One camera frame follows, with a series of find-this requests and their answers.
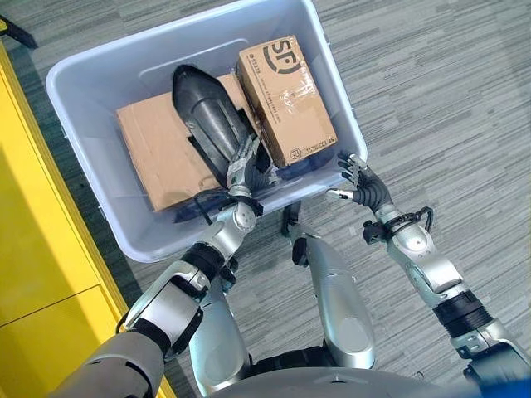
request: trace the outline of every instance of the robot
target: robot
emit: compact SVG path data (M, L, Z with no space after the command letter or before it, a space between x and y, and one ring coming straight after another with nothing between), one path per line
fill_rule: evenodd
M229 202L197 242L171 264L130 309L120 332L101 345L51 396L153 397L164 359L190 346L197 384L205 396L441 396L439 387L370 368L374 335L355 280L319 234L285 208L283 233L292 260L312 274L324 330L322 347L252 363L222 292L220 270L255 227L261 206L251 195L259 140L250 136L230 162ZM432 210L403 213L382 180L359 157L340 153L343 176L355 190L328 195L367 206L376 221L364 224L367 243L384 243L422 300L468 361L465 377L483 388L531 377L526 352L485 310L429 233ZM426 225L418 222L426 214Z

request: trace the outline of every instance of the printed logo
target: printed logo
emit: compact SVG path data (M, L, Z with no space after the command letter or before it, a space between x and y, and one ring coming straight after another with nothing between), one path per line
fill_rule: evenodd
M290 158L292 159L298 159L302 156L302 151L298 148L295 148L295 149L291 149L291 152L290 152Z
M265 46L263 50L267 65L276 73L288 75L301 68L299 60L297 60L295 53L291 50L289 40Z

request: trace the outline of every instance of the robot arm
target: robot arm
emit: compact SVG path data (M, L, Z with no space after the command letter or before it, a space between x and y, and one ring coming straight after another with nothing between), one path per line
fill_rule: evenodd
M530 376L531 361L497 318L483 307L455 266L436 249L429 233L432 210L404 214L385 184L356 155L340 154L343 176L358 186L351 192L334 189L329 195L368 206L378 222L367 221L363 238L387 243L388 254L402 267L426 305L451 336L451 344L470 360L465 376L479 384ZM426 229L417 224L428 213Z
M249 172L258 148L250 137L229 167L226 206L184 256L172 263L130 309L126 332L105 342L51 396L59 398L153 397L164 358L182 352L202 321L201 299L261 214L251 199Z

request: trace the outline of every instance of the black wire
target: black wire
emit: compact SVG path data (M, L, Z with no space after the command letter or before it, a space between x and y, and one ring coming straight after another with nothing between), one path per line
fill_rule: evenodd
M114 334L119 334L119 329L122 327L122 325L125 322L125 319L129 315L129 310L127 310L127 313L125 313L122 318L119 319L118 323L116 323L116 329L114 330Z
M223 195L225 198L228 198L229 194L228 194L227 191L220 191L220 190L217 190L217 189L206 189L206 190L201 191L201 192L197 193L196 195L194 195L194 197L193 197L194 203L196 204L197 208L201 212L201 214L204 217L204 219L207 222L207 224L211 225L212 224L212 219L210 218L210 216L208 215L208 212L205 210L205 208L202 206L202 204L199 202L199 198L203 197L203 196L206 196L206 195L218 195L218 196L219 195Z
M395 236L399 231L402 231L403 229L407 228L408 226L412 226L413 224L416 224L418 221L422 220L422 216L424 214L427 214L427 216L426 216L426 225L424 226L424 229L426 230L426 232L429 233L431 231L431 225L433 224L433 209L431 207L427 207L426 206L426 207L423 207L421 210L417 211L416 213L408 213L408 214L406 214L404 216L401 216L401 217L404 217L406 219L409 218L411 221L409 221L408 223L404 224L400 228L398 228L395 231L393 231L391 233L391 236ZM395 220L390 220L386 224L386 227L389 230L391 230L392 223Z

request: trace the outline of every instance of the flattened cardboard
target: flattened cardboard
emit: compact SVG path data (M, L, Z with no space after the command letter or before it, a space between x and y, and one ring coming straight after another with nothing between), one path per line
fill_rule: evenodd
M255 117L234 74L218 78L237 109ZM157 95L117 111L131 160L155 211L219 187L192 144L184 122L173 107L172 93Z

